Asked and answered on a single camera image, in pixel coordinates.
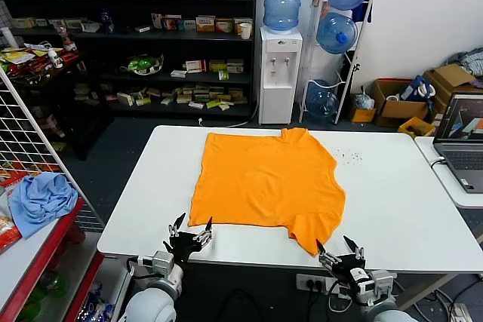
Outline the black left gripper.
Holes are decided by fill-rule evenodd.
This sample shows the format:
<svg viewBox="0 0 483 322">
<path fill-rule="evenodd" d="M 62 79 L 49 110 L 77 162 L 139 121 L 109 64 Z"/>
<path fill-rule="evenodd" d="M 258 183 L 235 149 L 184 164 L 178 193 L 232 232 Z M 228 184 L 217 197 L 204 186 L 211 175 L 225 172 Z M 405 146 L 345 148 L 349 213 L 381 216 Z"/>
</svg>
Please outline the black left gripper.
<svg viewBox="0 0 483 322">
<path fill-rule="evenodd" d="M 177 264 L 188 261 L 192 253 L 200 252 L 212 239 L 212 219 L 208 220 L 205 229 L 197 235 L 188 232 L 180 232 L 180 227 L 185 218 L 185 213 L 177 217 L 173 224 L 168 226 L 170 233 L 169 242 L 163 241 L 166 250 L 173 255 Z"/>
</svg>

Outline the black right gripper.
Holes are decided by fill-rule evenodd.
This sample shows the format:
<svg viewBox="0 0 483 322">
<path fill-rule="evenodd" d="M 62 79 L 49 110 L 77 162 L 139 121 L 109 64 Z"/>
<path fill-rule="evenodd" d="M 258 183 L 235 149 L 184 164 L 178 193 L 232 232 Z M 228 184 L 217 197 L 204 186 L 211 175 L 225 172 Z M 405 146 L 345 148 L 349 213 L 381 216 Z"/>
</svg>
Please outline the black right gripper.
<svg viewBox="0 0 483 322">
<path fill-rule="evenodd" d="M 336 285 L 340 285 L 343 288 L 343 294 L 357 294 L 360 291 L 358 281 L 360 279 L 363 281 L 368 280 L 365 272 L 364 248 L 359 247 L 353 239 L 346 235 L 343 236 L 343 239 L 353 254 L 334 256 L 325 249 L 319 240 L 316 240 L 319 262 L 323 265 L 328 265 L 327 269 L 336 278 L 328 294 L 333 293 Z"/>
</svg>

